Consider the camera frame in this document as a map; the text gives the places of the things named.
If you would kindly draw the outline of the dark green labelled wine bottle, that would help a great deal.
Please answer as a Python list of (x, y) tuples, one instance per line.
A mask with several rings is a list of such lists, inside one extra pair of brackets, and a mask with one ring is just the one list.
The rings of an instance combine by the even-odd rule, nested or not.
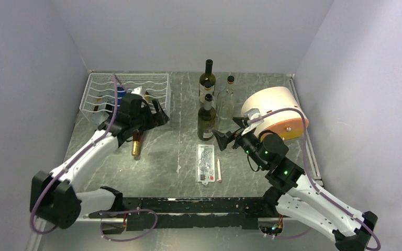
[(213, 60), (207, 59), (206, 64), (205, 64), (205, 71), (199, 77), (199, 85), (200, 85), (200, 83), (203, 83), (206, 80), (210, 80), (216, 85), (216, 77), (213, 74), (212, 69), (213, 69)]

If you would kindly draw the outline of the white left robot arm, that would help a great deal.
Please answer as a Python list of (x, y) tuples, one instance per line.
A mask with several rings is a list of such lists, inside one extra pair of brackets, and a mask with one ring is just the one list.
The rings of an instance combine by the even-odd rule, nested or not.
[(67, 229), (78, 217), (102, 212), (115, 218), (124, 210), (120, 191), (102, 186), (91, 192), (78, 193), (86, 177), (95, 173), (101, 162), (119, 149), (136, 132), (165, 125), (168, 115), (155, 98), (128, 93), (116, 99), (113, 113), (94, 131), (93, 136), (72, 157), (50, 172), (39, 171), (32, 178), (30, 227), (39, 217)]

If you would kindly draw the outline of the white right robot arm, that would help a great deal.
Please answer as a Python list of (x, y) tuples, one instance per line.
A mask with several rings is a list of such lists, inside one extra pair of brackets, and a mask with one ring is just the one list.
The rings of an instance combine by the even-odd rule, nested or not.
[(234, 118), (240, 129), (213, 134), (220, 150), (232, 143), (241, 147), (267, 173), (270, 188), (261, 203), (267, 216), (277, 213), (306, 224), (334, 242), (337, 250), (368, 250), (378, 217), (354, 209), (309, 179), (305, 170), (287, 158), (289, 148), (280, 136), (267, 132), (262, 138), (245, 133), (246, 120)]

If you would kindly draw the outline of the dark bottle silver neck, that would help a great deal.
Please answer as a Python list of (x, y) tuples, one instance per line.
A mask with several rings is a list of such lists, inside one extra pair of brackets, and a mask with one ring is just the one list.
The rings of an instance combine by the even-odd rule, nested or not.
[(197, 114), (197, 135), (200, 140), (208, 141), (214, 136), (213, 129), (215, 127), (216, 115), (217, 113), (213, 105), (213, 95), (206, 94)]

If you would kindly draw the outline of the blue wine bottle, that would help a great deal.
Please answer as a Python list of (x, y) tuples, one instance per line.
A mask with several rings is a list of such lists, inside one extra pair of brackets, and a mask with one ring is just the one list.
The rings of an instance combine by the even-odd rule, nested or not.
[(126, 90), (124, 87), (118, 86), (117, 87), (117, 97), (118, 97), (118, 103), (121, 103), (121, 99), (128, 93), (128, 90)]

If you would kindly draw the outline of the clear bottle with cork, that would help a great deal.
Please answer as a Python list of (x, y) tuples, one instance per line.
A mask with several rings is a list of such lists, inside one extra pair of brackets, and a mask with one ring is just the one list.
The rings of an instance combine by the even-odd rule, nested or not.
[(206, 80), (199, 85), (199, 104), (201, 107), (204, 105), (205, 96), (207, 94), (211, 94), (213, 97), (213, 102), (215, 102), (215, 84), (210, 80)]

